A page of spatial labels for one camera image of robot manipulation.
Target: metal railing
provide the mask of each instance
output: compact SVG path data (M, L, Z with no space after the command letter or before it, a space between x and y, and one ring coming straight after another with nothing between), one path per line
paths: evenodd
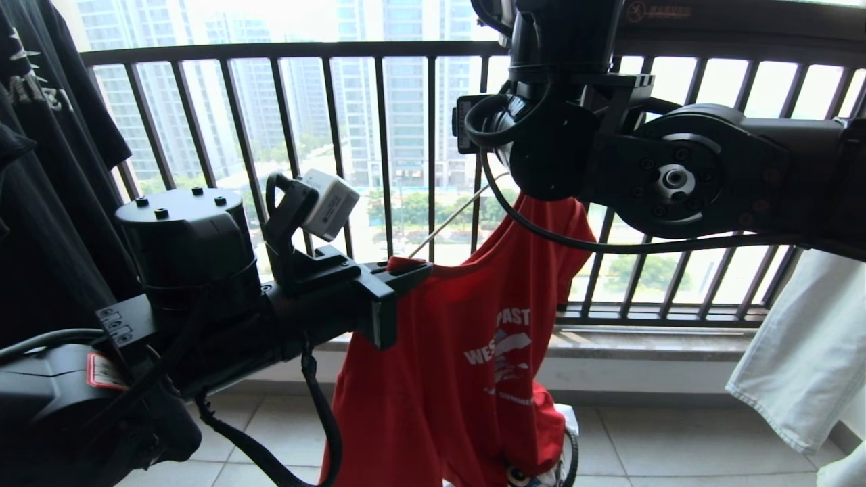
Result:
M739 39L737 42L725 44L720 42L723 35L719 29L708 33L705 39L695 36L694 32L683 31L682 36L687 36L687 40L681 42L671 42L670 39L664 36L659 36L657 32L648 30L641 32L638 30L629 30L626 25L623 31L623 41L617 43L617 53L615 57L614 69L618 70L619 63L623 55L642 55L644 73L649 73L652 69L654 58L656 56L690 56L696 58L695 69L692 74L691 82L689 83L688 92L686 93L686 103L693 103L697 100L698 91L700 90L703 78L705 75L708 59L712 58L734 58L747 61L746 74L743 76L740 86L739 95L737 96L734 107L742 111L746 108L750 93L755 81L758 66L762 61L786 61L797 63L793 81L788 87L787 96L784 106L782 107L780 117L791 117L794 107L797 103L800 91L804 85L804 80L808 67L816 62L821 62L822 59L840 62L837 64L843 68L842 76L830 103L830 107L826 116L828 118L837 116L843 104L845 95L849 92L855 70L866 66L866 50L852 49L851 47L842 48L842 42L817 42L820 49L795 49L800 41L808 41L810 33L805 32L801 37L797 37L796 33L787 37L786 44L771 44L761 42L754 51L749 51L749 39ZM765 39L766 36L755 34L756 38ZM678 35L671 35L671 39L677 39ZM297 157L291 117L289 116L287 97L289 94L285 91L283 83L283 73L281 72L281 59L286 58L319 58L321 61L322 70L324 73L324 86L327 100L327 114L331 125L331 138L333 143L334 170L340 176L343 176L343 157L340 149L340 138L337 121L337 110L335 107L335 95L333 85L333 74L331 71L331 60L339 58L369 58L374 60L375 66L375 83L376 83L376 103L378 105L378 131L379 145L381 148L381 173L382 173L382 189L384 194L384 214L385 214L385 235L387 242L387 253L394 253L394 225L392 216L392 195L391 195L391 169L389 167L388 156L388 141L387 127L388 121L385 116L385 83L383 60L389 57L422 57L427 62L427 77L426 77L426 93L428 94L426 103L428 107L432 107L436 102L436 60L448 58L451 56L474 57L481 60L481 83L478 86L480 92L488 90L488 71L490 58L495 55L505 55L507 52L495 42L338 42L338 43L270 43L270 44L250 44L250 45L200 45L200 46L179 46L179 47L164 47L151 49L125 49L114 51L97 51L82 53L82 58L88 69L91 70L91 75L94 77L93 68L101 65L123 65L126 68L132 93L135 102L138 106L141 119L144 123L147 139L149 139L153 150L156 165L159 174L165 183L165 188L173 189L175 187L174 180L171 175L171 169L165 157L162 145L159 140L157 130L154 126L154 119L148 102L145 99L144 90L141 86L139 77L140 63L146 62L169 62L177 83L178 92L183 105L186 121L190 128L190 137L195 146L196 154L201 164L201 169L204 175L204 180L208 186L216 187L217 182L214 177L214 170L210 163L202 130L199 126L195 107L192 103L190 95L189 83L184 75L184 70L181 69L181 63L196 60L216 60L220 63L222 77L228 95L229 108L234 122L237 139L240 145L240 152L243 163L249 177L249 185L252 189L252 197L255 204L255 213L259 221L264 223L267 221L268 215L265 212L262 202L262 192L259 187L259 175L255 172L255 164L253 161L253 153L250 146L250 141L247 136L247 130L244 125L242 116L242 108L238 99L237 83L234 79L232 69L229 68L229 63L238 59L268 59L271 65L274 86L276 88L276 100L280 111L283 133L286 140L286 148L288 153L288 163L293 176L298 176L299 160ZM854 114L861 116L863 113L863 99L866 96L866 83L864 83L858 91L856 97ZM434 191L436 177L436 128L434 110L427 110L428 117L426 120L428 128L428 151L427 160L429 181L428 187L428 228L433 230L435 225L435 204L436 192ZM120 166L120 175L122 177L123 186L130 198L136 198L138 190L133 179L132 172L127 163ZM481 163L477 159L475 162L475 176L473 188L475 191L480 189L481 181ZM480 203L476 200L472 205L472 229L471 229L471 250L475 251L479 242L479 215ZM604 214L604 220L598 231L598 241L606 242L611 237L611 229L614 225L615 214L611 209L607 209ZM352 256L352 233L349 224L346 224L344 237L346 240L346 250L349 257ZM307 251L312 251L312 243L309 235L304 235ZM648 243L651 237L644 236L643 241ZM790 274L793 264L797 261L799 250L791 247L785 250L784 257L778 270L772 275L767 276L773 259L780 252L778 246L771 246L766 249L766 253L760 261L759 266L753 272L751 284L748 286L742 301L739 304L719 304L715 302L715 297L719 292L722 281L725 279L726 273L729 271L730 264L734 259L736 249L726 249L722 255L719 264L716 266L712 279L709 281L707 291L702 302L692 304L681 304L675 302L677 290L680 288L683 277L686 273L686 268L692 252L683 252L673 270L670 278L667 291L663 300L660 302L634 302L637 291L637 286L643 273L644 265L646 264L646 256L638 256L634 262L628 285L622 302L598 302L593 300L596 294L596 287L599 282L599 273L602 267L603 256L596 255L591 271L589 274L585 297L581 302L571 302L564 313L561 314L560 323L563 326L570 325L660 325L660 326L683 326L683 327L741 327L741 328L756 328L759 326L766 309L772 304L775 295L778 293L782 283ZM435 261L434 243L430 242L428 258ZM765 279L769 279L770 283L766 286L765 295L755 303L756 295Z

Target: clothes hanger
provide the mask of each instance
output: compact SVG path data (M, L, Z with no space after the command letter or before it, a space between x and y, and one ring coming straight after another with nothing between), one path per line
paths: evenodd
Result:
M495 176L494 181L496 181L497 179L501 178L502 176L506 176L508 174L509 174L509 172L503 172L502 174ZM466 207L471 205L475 200L477 200L481 196L481 194L484 193L489 187L490 187L490 183L487 183L480 190L476 191L475 194L472 195L472 198L469 199L469 201L467 201L466 203L461 205L460 208L457 208L457 211L455 211L454 213L451 213L451 216L446 218L445 221L441 225L436 227L436 229L433 230L427 236L427 238L425 238L424 241L421 242L421 244L418 245L406 258L409 258L409 259L413 258L415 256L415 254L420 252L421 249L423 249L425 245L429 244L431 240L436 238L436 235L438 235L440 231L444 230L445 227L448 226L448 224L450 224L452 221L454 221L455 218L457 218L457 215L460 215L460 213L462 213L463 210L466 210Z

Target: railing bar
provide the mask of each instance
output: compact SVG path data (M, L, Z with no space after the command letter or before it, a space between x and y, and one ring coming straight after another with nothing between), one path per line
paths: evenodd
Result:
M331 59L322 58L322 70L325 74L325 97L327 98L327 116L331 123L331 142L333 143L333 160L336 165L337 175L341 178L345 177L343 172L343 151L339 143L339 127L337 123L337 102L333 95L333 74L331 73ZM346 255L349 258L354 258L352 252L352 229L349 226L349 221L343 225L343 237L346 239Z
M241 146L241 156L243 164L247 169L247 179L249 180L249 189L253 192L253 204L255 205L255 214L259 218L259 225L265 225L268 221L268 213L265 211L265 205L262 201L262 188L259 186L258 176L255 174L255 164L253 163L253 152L249 147L247 139L247 128L243 122L241 114L241 102L237 96L237 88L235 87L235 76L231 72L229 61L222 59L219 62L220 69L223 71L223 82L225 83L225 93L229 98L229 108L231 109L231 118L235 122L235 131L237 132L237 142Z
M650 74L652 71L653 62L655 62L656 58L648 55L643 58L643 65L641 65L641 73L644 75Z
M759 63L757 61L749 61L746 65L746 72L743 74L743 82L740 84L740 92L737 93L737 101L734 102L734 108L738 112L746 110L746 104L749 102L749 96L752 95L752 86L755 84L755 76L758 74Z
M168 162L166 162L165 151L163 150L162 142L159 140L156 124L153 121L153 114L147 105L147 100L145 100L145 91L141 86L141 76L138 67L132 64L124 64L124 67L126 68L126 76L129 78L129 85L132 88L132 97L135 98L135 104L139 107L141 122L145 126L147 139L151 143L153 158L156 160L159 175L162 176L165 189L173 190L176 187L174 185L174 177L171 175Z
M92 66L88 66L86 70L87 77L90 78L90 82L94 85L94 90L103 99L103 102L108 105L108 100L105 100L100 88L99 79L96 77L96 71ZM135 177L132 175L129 165L129 159L120 161L120 164L117 164L117 170L120 173L120 180L123 181L123 186L126 189L126 195L129 199L135 199L141 195L139 194L139 188L135 185Z
M688 84L688 93L686 94L686 105L695 104L698 101L698 92L701 91L701 83L703 83L704 73L707 71L707 58L698 59L695 64L695 71L692 74L692 81Z
M128 160L121 161L117 165L117 170L120 172L120 179L123 181L123 186L126 188L126 194L130 199L135 199L141 196L139 188L135 185L135 178L132 176L132 171L129 169Z
M827 108L827 120L839 116L839 111L842 110L842 104L845 102L845 95L848 94L848 89L851 87L851 81L854 79L854 69L843 68L842 75L839 77L839 84L836 85L836 92L833 94L833 100Z
M793 272L794 266L797 264L797 260L802 253L803 250L798 247L794 247L793 245L788 247L788 250L785 251L785 255L782 257L782 262L779 263L779 268L776 269L776 274L773 275L770 284L766 288L764 299L761 301L762 306L767 308L772 306L776 300L776 296L781 291L779 286Z
M785 103L782 104L782 110L779 113L780 119L790 119L794 114L794 108L797 106L797 99L800 97L800 91L803 89L803 82L806 78L806 72L809 67L804 64L798 64L797 70L794 71L794 79L791 86L788 88L788 95L785 97Z
M643 240L641 244L649 244L652 242L652 237L643 234ZM629 276L629 285L625 290L625 298L623 299L623 306L619 309L619 315L623 318L627 318L629 316L629 309L631 308L631 301L635 297L635 292L637 291L637 284L641 280L641 273L643 272L643 265L647 261L646 254L638 254L635 259L635 265L631 269L631 276Z
M679 290L680 284L682 283L682 278L686 275L686 267L688 267L688 260L691 258L691 256L691 250L687 250L680 255L680 260L676 263L674 275L670 278L670 284L668 285L668 292L664 295L662 307L661 309L659 309L658 312L659 318L663 320L668 317L670 307L674 302L674 298L676 297L676 291Z
M743 316L746 315L746 312L752 307L752 300L755 298L755 293L758 292L761 282L764 281L764 276L766 276L766 272L770 269L772 259L776 256L778 250L779 247L773 245L772 247L767 248L764 253L764 258L761 260L757 272L755 272L752 283L749 284L749 289L746 291L746 295L743 296L743 301L737 308L736 317L738 320L742 320Z
M182 69L180 62L171 62L171 71L174 73L174 81L178 85L178 94L180 95L180 103L184 107L184 115L186 116L186 124L190 127L192 134L192 145L196 148L198 163L202 167L202 175L204 183L209 188L217 187L217 178L214 176L213 166L210 164L207 147L204 146L204 137L202 129L198 125L198 117L196 116L196 107L192 103L190 97L190 84L186 79L186 73Z
M376 57L376 103L378 106L379 149L382 155L382 196L385 199L385 244L388 256L394 255L394 230L391 221L391 170L388 167L388 126L385 123L385 76L382 57Z
M436 57L427 57L427 232L436 229ZM427 244L428 261L435 262L435 238Z
M612 208L608 208L604 213L604 223L601 225L601 235L598 236L598 242L600 244L606 244L607 239L611 236L614 214ZM590 272L590 281L586 284L586 296L584 297L584 302L580 310L581 316L589 316L592 295L595 294L595 288L598 284L598 273L601 271L601 261L603 257L603 252L596 252L595 261L592 263L592 271Z
M734 236L742 235L742 231L735 231L733 233ZM698 319L706 320L707 313L710 308L713 306L713 300L715 299L716 293L719 292L719 287L721 286L722 280L725 279L725 274L727 273L728 266L731 265L731 261L734 259L734 252L737 250L736 247L728 247L725 249L725 253L722 255L721 260L719 261L719 267L715 270L715 275L713 276L713 280L709 284L709 289L707 289L707 294L704 296L704 301L701 307L698 309Z
M488 72L490 70L490 57L483 56L481 58L481 85L478 88L478 93L486 93L488 85ZM481 189L481 155L475 155L475 179L472 184L472 193L475 194ZM478 225L481 219L481 198L476 198L472 202L472 240L469 245L469 252L474 254L478 250Z
M298 57L435 57L508 55L496 41L417 42L267 42L161 46L156 48L111 49L81 53L85 66L125 62L211 61L249 58Z
M292 172L292 178L297 179L301 175L301 167L298 164L298 151L294 146L294 133L292 132L292 120L288 116L288 104L286 103L286 86L282 82L282 66L280 59L276 57L270 58L271 77L274 78L274 89L276 91L276 104L280 109L280 121L282 124L283 138L286 140L286 154L288 156L288 167ZM310 238L310 233L303 231L304 247L307 248L307 255L313 254L313 239Z

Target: hanging clothes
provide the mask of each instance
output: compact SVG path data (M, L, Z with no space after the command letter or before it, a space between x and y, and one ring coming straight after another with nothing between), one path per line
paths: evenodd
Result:
M727 390L759 412L791 448L814 454L854 394L863 390L864 310L866 263L806 251ZM866 458L847 464L854 467L861 460Z
M574 199L520 195L514 206L594 241ZM508 465L528 476L551 470L565 421L533 378L557 304L589 255L506 218L464 265L435 266L400 298L396 346L378 351L354 335L333 397L344 446L335 485L502 487ZM415 262L393 257L388 267Z
M9 231L0 243L0 344L8 345L98 326L96 309L141 289L113 223L120 195L109 170L129 148L66 24L49 0L8 0L0 35L0 124L36 143L6 169L0 192Z

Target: warning label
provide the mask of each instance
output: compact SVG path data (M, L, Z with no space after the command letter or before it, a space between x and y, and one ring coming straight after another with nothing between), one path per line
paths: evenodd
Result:
M87 355L87 383L93 387L119 391L129 388L117 367L104 355L94 353Z

